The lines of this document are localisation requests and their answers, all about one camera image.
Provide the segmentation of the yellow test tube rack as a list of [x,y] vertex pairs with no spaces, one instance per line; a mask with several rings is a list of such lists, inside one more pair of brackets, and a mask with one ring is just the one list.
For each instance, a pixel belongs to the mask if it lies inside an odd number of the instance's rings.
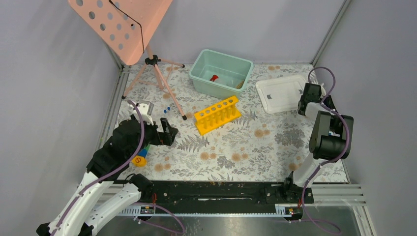
[[200,135],[205,135],[241,116],[236,104],[236,96],[231,96],[221,102],[207,107],[194,114],[195,126]]

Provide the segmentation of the white wash bottle red cap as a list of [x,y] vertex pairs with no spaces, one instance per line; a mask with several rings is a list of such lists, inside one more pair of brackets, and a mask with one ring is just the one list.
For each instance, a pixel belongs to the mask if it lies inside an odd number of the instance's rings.
[[214,82],[214,83],[218,83],[218,84],[223,84],[223,83],[225,83],[224,78],[223,78],[223,77],[219,77],[219,76],[217,76],[217,75],[213,75],[213,76],[210,78],[210,81],[211,81],[211,82]]

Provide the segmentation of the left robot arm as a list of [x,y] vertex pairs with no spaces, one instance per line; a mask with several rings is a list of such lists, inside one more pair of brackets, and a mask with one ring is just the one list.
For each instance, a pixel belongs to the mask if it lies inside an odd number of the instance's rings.
[[94,208],[102,194],[128,168],[132,156],[148,145],[173,144],[178,129],[172,127],[166,118],[160,121],[162,132],[157,131],[155,123],[147,124],[134,117],[123,120],[104,146],[94,153],[65,209],[54,221],[39,225],[36,233],[39,236],[95,236],[130,204],[150,200],[152,182],[142,174],[135,174],[121,191]]

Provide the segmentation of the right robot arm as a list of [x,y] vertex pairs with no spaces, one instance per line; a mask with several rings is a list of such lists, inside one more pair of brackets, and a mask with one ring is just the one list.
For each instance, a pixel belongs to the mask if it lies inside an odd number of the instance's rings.
[[308,144],[309,155],[290,174],[292,183],[282,189],[284,200],[290,203],[301,197],[300,187],[311,186],[324,165],[348,157],[354,125],[354,118],[338,113],[331,96],[322,96],[322,88],[317,84],[305,84],[298,113],[313,120],[314,126]]

